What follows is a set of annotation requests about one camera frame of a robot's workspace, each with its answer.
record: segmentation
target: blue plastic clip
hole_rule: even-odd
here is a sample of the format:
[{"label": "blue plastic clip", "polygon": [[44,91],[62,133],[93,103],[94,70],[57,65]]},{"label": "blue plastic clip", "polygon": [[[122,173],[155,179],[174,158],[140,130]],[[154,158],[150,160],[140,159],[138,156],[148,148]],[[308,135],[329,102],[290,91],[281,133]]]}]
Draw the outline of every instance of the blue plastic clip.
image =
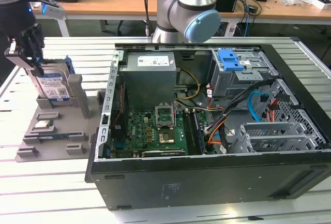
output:
[{"label": "blue plastic clip", "polygon": [[223,63],[224,70],[244,70],[239,63],[238,56],[231,49],[219,49],[218,59]]}]

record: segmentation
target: metal slotted table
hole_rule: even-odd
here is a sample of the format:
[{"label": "metal slotted table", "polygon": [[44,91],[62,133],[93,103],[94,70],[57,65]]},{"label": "metal slotted table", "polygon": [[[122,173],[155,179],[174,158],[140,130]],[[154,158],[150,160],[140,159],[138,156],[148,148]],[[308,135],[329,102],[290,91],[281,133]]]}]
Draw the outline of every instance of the metal slotted table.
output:
[{"label": "metal slotted table", "polygon": [[[106,87],[114,44],[147,38],[47,38],[45,58],[69,55],[88,96]],[[219,44],[272,44],[331,117],[331,72],[300,41],[290,38],[213,38]],[[296,200],[109,212],[94,184],[84,181],[87,159],[16,163],[37,92],[16,67],[0,90],[0,223],[329,223],[331,178]]]}]

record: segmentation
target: green motherboard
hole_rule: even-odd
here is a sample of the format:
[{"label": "green motherboard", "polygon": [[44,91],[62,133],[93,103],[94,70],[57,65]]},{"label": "green motherboard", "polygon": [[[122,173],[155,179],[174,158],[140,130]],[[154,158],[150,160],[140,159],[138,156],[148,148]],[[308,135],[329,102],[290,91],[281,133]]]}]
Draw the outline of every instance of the green motherboard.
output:
[{"label": "green motherboard", "polygon": [[[172,127],[158,125],[159,122],[171,121],[172,114],[174,115]],[[187,116],[182,111],[175,113],[159,111],[157,123],[155,111],[130,112],[125,142],[114,143],[116,157],[127,157],[131,156],[130,154],[135,157],[144,151],[181,151],[182,155],[190,155],[188,142],[191,142],[191,135],[189,137],[187,135],[191,127],[184,126],[183,115]],[[205,113],[197,112],[197,119],[199,128],[203,130],[207,125]]]}]

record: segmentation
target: yellow wire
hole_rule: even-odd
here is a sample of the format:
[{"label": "yellow wire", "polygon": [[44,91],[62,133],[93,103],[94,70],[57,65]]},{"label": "yellow wire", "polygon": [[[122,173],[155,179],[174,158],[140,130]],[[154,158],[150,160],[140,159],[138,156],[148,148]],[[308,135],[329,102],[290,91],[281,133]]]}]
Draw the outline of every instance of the yellow wire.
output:
[{"label": "yellow wire", "polygon": [[187,72],[195,80],[195,82],[197,83],[198,89],[195,92],[195,94],[192,95],[192,96],[187,96],[187,97],[182,97],[182,98],[175,98],[175,100],[189,100],[189,99],[191,99],[191,98],[193,98],[193,97],[195,97],[195,96],[198,95],[198,93],[200,91],[200,83],[198,82],[198,80],[196,79],[196,77],[192,73],[190,73],[187,69],[183,69],[183,68],[180,68],[180,69],[183,70],[183,71],[185,71],[185,72]]}]

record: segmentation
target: wooden desk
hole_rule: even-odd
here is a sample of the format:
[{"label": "wooden desk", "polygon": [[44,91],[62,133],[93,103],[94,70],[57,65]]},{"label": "wooden desk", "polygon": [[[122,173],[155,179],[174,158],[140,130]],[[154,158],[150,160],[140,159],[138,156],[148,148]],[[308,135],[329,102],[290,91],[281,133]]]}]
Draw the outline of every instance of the wooden desk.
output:
[{"label": "wooden desk", "polygon": [[[255,23],[331,24],[331,11],[319,10],[313,5],[304,3],[303,6],[285,6],[281,0],[259,3],[263,9]],[[67,19],[145,20],[146,15],[144,0],[79,0],[78,3],[63,3],[63,8],[66,10]],[[148,0],[148,12],[150,19],[156,20],[156,0]],[[46,18],[37,12],[36,15],[38,18]],[[236,4],[233,13],[221,13],[222,22],[228,23],[226,36],[233,36],[233,31],[243,15],[244,7],[241,3]],[[69,36],[67,23],[63,20],[58,23],[63,36]]]}]

